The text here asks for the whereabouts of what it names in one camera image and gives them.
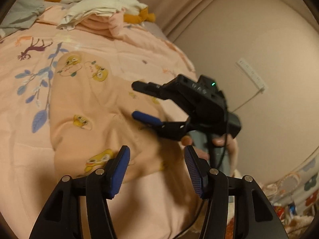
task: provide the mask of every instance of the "blue gripper pad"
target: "blue gripper pad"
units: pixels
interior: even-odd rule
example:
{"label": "blue gripper pad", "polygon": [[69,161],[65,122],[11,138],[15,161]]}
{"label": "blue gripper pad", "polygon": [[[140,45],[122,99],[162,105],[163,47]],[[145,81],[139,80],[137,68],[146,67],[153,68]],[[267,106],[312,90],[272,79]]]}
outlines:
{"label": "blue gripper pad", "polygon": [[108,170],[106,170],[106,179],[110,184],[107,198],[113,199],[114,196],[120,191],[127,166],[129,165],[130,148],[127,146],[122,146],[116,158],[109,160],[109,162],[110,161],[112,161],[112,165]]}
{"label": "blue gripper pad", "polygon": [[148,114],[140,112],[140,111],[134,111],[132,113],[132,117],[135,120],[138,120],[142,123],[149,124],[152,126],[162,126],[163,125],[163,122],[159,118],[156,118],[154,116],[148,115]]}
{"label": "blue gripper pad", "polygon": [[201,199],[207,199],[208,175],[206,168],[202,165],[192,146],[185,147],[184,154],[187,170],[196,194]]}

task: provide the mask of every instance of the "purple deer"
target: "purple deer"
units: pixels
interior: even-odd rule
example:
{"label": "purple deer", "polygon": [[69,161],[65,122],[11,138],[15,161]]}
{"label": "purple deer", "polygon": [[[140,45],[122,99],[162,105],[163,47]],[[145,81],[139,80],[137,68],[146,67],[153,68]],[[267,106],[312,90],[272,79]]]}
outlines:
{"label": "purple deer", "polygon": [[38,44],[40,41],[40,39],[38,38],[38,41],[33,44],[33,38],[32,38],[32,42],[31,42],[31,45],[26,49],[24,50],[23,52],[21,52],[21,55],[17,56],[18,59],[20,59],[20,61],[24,60],[24,59],[30,59],[31,56],[28,54],[29,51],[31,50],[35,50],[35,51],[39,51],[39,52],[42,52],[45,50],[45,48],[51,46],[53,44],[53,41],[51,41],[51,43],[47,46],[44,45],[44,41],[42,40],[42,45],[41,46],[36,46],[36,44]]}

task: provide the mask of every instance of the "beige wall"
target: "beige wall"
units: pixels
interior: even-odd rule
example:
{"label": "beige wall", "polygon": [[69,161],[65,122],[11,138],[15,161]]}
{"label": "beige wall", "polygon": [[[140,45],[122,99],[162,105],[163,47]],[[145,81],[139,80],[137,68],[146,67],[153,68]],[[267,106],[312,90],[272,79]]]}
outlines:
{"label": "beige wall", "polygon": [[319,35],[281,0],[215,0],[175,42],[198,75],[217,80],[230,110],[257,92],[240,58],[269,89],[236,111],[238,169],[268,183],[295,169],[319,144]]}

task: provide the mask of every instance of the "white power strip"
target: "white power strip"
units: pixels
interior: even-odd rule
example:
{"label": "white power strip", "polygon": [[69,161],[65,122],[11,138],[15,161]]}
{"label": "white power strip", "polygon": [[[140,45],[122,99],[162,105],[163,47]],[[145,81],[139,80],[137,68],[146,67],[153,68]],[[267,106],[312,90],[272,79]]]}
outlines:
{"label": "white power strip", "polygon": [[259,91],[263,93],[268,89],[266,83],[244,58],[239,59],[236,62],[236,65],[238,65],[248,75],[250,80],[256,85]]}

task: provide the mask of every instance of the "metal pin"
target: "metal pin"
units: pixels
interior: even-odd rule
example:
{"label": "metal pin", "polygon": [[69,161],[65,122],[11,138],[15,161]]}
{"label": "metal pin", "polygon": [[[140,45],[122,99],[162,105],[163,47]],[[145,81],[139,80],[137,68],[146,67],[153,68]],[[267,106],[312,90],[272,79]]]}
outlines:
{"label": "metal pin", "polygon": [[68,182],[69,180],[70,180],[70,176],[68,176],[68,175],[65,175],[62,177],[63,182]]}
{"label": "metal pin", "polygon": [[248,182],[252,182],[254,179],[251,176],[246,175],[245,176],[245,180],[248,181]]}
{"label": "metal pin", "polygon": [[216,175],[216,174],[219,173],[219,171],[218,171],[217,169],[214,169],[214,168],[210,169],[209,172],[210,172],[211,174],[214,174],[214,175]]}
{"label": "metal pin", "polygon": [[95,173],[97,174],[97,175],[102,175],[103,173],[104,173],[104,169],[97,169],[96,171],[95,171]]}

